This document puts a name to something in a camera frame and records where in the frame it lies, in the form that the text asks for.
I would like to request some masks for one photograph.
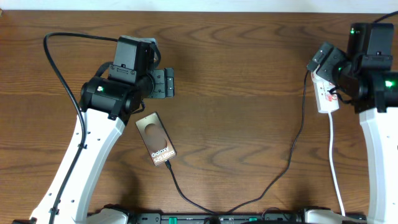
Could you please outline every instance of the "wooden surface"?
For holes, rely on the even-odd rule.
[[[134,122],[157,111],[174,143],[172,159],[185,195],[216,211],[258,197],[286,166],[299,130],[305,66],[323,41],[346,49],[352,22],[377,15],[37,12],[0,17],[0,220],[27,218],[50,186],[70,142],[76,114],[42,46],[48,32],[117,38],[155,37],[160,67],[175,69],[175,97],[146,100],[131,116],[91,199],[136,210],[200,213],[178,195],[164,165],[154,167]],[[74,37],[50,39],[50,51],[77,94],[96,69],[114,57],[115,43]],[[395,36],[393,53],[398,38]],[[317,113],[308,81],[305,127],[290,170],[260,201],[295,210],[338,202],[328,163],[329,127]],[[367,213],[366,146],[353,108],[335,120],[335,164],[346,211]]]

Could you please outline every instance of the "white robotic arm segment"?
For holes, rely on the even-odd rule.
[[[368,223],[396,222],[398,213],[398,108],[359,114],[368,149],[370,203]]]
[[[83,113],[83,117],[87,129],[86,149],[81,152],[63,191],[55,223],[86,223],[88,206],[98,177],[110,150],[125,127],[119,118],[108,119],[107,113],[93,109],[88,109],[86,113]],[[81,126],[77,120],[72,140],[60,168],[49,190],[31,215],[31,218],[37,219],[38,224],[49,222],[49,211],[53,207],[57,192],[75,157],[80,139]]]

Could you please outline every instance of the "white power strip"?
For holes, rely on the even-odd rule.
[[[315,96],[317,98],[317,106],[319,113],[329,113],[338,110],[338,100],[336,95],[331,95],[329,90],[335,86],[319,77],[315,73],[311,73],[311,79],[315,87]]]

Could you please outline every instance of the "wood grain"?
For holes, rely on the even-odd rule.
[[[154,167],[134,121],[157,111],[178,156],[182,190],[216,211],[258,197],[286,166],[300,127],[305,66],[323,41],[346,48],[349,25],[365,14],[7,11],[0,17],[0,220],[27,218],[63,158],[76,115],[42,47],[48,32],[155,37],[161,67],[175,69],[175,98],[147,100],[131,117],[99,178],[90,211],[107,203],[165,213],[201,212]],[[397,55],[398,38],[393,53]],[[78,94],[115,44],[73,37],[50,51]],[[238,213],[306,205],[339,211],[328,164],[328,118],[309,81],[306,120],[290,170],[260,201]],[[366,145],[353,108],[335,119],[335,164],[346,211],[367,213]]]

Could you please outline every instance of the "white wall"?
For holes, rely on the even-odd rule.
[[[0,8],[99,11],[388,13],[398,0],[0,0]]]

